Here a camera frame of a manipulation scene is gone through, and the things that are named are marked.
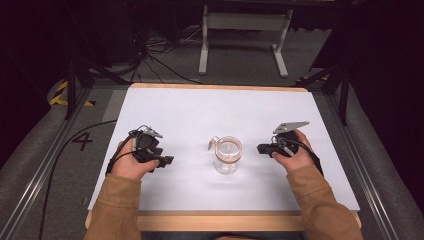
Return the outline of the person's left hand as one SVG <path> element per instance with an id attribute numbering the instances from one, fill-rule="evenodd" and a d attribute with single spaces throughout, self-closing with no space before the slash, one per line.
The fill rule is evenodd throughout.
<path id="1" fill-rule="evenodd" d="M 120 143 L 120 151 L 112 167 L 111 173 L 116 176 L 140 181 L 145 174 L 158 166 L 159 161 L 151 160 L 146 163 L 138 162 L 133 156 L 132 146 L 132 139 L 128 140 L 126 143 Z"/>

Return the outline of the clear glass jar with lid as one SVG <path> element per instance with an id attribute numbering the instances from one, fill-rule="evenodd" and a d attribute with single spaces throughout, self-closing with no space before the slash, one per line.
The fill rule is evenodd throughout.
<path id="1" fill-rule="evenodd" d="M 219 138 L 215 136 L 209 141 L 208 149 L 214 150 L 215 159 L 213 165 L 220 174 L 232 174 L 238 169 L 243 148 L 237 138 L 232 136 Z"/>

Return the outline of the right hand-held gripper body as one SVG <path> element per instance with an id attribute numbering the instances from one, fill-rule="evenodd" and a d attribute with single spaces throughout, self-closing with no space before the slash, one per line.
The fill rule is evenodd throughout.
<path id="1" fill-rule="evenodd" d="M 276 147 L 275 151 L 287 157 L 294 156 L 298 148 L 303 146 L 294 130 L 308 124 L 308 121 L 281 123 L 273 131 L 274 136 L 271 138 Z"/>

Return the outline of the wooden table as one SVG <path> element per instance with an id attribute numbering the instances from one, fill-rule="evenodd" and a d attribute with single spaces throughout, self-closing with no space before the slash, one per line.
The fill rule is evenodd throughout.
<path id="1" fill-rule="evenodd" d="M 138 83 L 132 87 L 309 92 L 278 87 L 177 84 Z M 296 211 L 144 211 L 140 207 L 138 226 L 142 231 L 300 231 L 303 228 L 299 208 Z"/>

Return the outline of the white table cover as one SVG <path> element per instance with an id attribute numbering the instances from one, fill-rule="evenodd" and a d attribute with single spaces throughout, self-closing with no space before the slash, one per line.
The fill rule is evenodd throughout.
<path id="1" fill-rule="evenodd" d="M 144 211 L 296 211 L 285 171 L 258 145 L 283 122 L 301 123 L 339 203 L 359 208 L 314 97 L 309 92 L 132 87 L 125 96 L 106 154 L 129 131 L 146 125 L 173 162 L 144 176 Z M 237 170 L 223 175 L 208 143 L 232 136 L 242 143 Z"/>

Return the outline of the person's right hand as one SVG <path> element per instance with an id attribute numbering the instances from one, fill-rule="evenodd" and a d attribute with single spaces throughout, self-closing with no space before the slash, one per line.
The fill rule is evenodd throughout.
<path id="1" fill-rule="evenodd" d="M 294 130 L 294 132 L 296 133 L 298 140 L 301 143 L 305 144 L 309 148 L 309 150 L 313 151 L 305 134 L 303 134 L 299 130 Z M 290 173 L 294 170 L 297 170 L 303 167 L 315 165 L 308 151 L 303 149 L 302 147 L 299 147 L 298 152 L 292 157 L 283 156 L 279 154 L 278 152 L 273 152 L 272 157 L 285 168 L 287 173 Z"/>

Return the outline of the white metal stand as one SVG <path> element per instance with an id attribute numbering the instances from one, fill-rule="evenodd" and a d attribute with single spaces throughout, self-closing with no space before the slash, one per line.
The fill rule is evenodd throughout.
<path id="1" fill-rule="evenodd" d="M 272 51 L 279 74 L 282 78 L 288 77 L 288 70 L 282 55 L 282 48 L 289 31 L 293 11 L 287 10 L 281 15 L 251 14 L 251 13 L 216 13 L 210 12 L 209 6 L 203 6 L 202 16 L 202 47 L 198 73 L 205 75 L 208 65 L 208 31 L 214 30 L 252 30 L 275 31 L 280 33 L 279 40 L 272 45 Z"/>

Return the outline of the black tripod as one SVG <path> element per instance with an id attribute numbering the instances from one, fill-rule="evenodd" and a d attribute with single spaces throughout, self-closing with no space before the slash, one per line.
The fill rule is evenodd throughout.
<path id="1" fill-rule="evenodd" d="M 294 87 L 305 88 L 306 86 L 321 80 L 324 77 L 327 78 L 321 87 L 321 92 L 324 95 L 332 95 L 337 89 L 340 89 L 338 116 L 341 120 L 341 123 L 346 126 L 347 102 L 349 94 L 349 73 L 348 66 L 346 64 L 335 65 L 328 69 L 323 69 L 309 77 L 301 77 L 296 81 Z"/>
<path id="2" fill-rule="evenodd" d="M 101 76 L 106 77 L 119 85 L 129 85 L 128 81 L 125 81 L 117 74 L 107 70 L 93 61 L 84 58 L 80 55 L 73 55 L 68 65 L 67 70 L 67 85 L 68 85 L 68 106 L 66 119 L 70 119 L 77 109 L 77 83 L 80 83 L 83 89 L 91 89 L 94 86 L 95 80 L 90 72 L 90 69 L 94 69 Z"/>

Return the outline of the yellow and black floor tape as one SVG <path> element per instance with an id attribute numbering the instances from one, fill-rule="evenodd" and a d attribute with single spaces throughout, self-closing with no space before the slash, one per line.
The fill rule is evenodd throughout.
<path id="1" fill-rule="evenodd" d="M 68 101 L 62 98 L 62 95 L 65 92 L 65 89 L 67 88 L 67 86 L 68 86 L 68 82 L 66 80 L 60 83 L 52 99 L 49 101 L 50 105 L 61 105 L 61 106 L 68 105 Z"/>

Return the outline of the metal floor rail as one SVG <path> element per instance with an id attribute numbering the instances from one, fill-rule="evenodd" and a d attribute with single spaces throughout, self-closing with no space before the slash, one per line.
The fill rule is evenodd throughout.
<path id="1" fill-rule="evenodd" d="M 380 194 L 378 193 L 370 174 L 359 154 L 359 151 L 353 141 L 353 138 L 346 126 L 339 119 L 338 106 L 336 100 L 331 96 L 326 96 L 325 100 L 331 109 L 331 114 L 337 123 L 338 130 L 341 132 L 343 140 L 347 145 L 349 155 L 352 157 L 352 168 L 358 178 L 361 188 L 364 192 L 367 204 L 370 207 L 372 214 L 379 227 L 380 233 L 384 240 L 399 240 L 399 237 L 393 227 L 393 224 L 383 205 Z"/>
<path id="2" fill-rule="evenodd" d="M 91 92 L 88 88 L 78 93 L 76 108 L 68 119 L 65 108 L 53 107 L 0 171 L 0 240 L 15 239 Z"/>

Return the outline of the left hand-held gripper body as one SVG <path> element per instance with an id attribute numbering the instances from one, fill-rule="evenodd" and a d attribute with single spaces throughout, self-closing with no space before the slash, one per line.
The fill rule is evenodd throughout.
<path id="1" fill-rule="evenodd" d="M 146 125 L 136 129 L 133 140 L 133 155 L 135 159 L 140 163 L 155 160 L 157 155 L 153 155 L 153 150 L 158 148 L 159 138 L 162 138 L 162 135 Z"/>

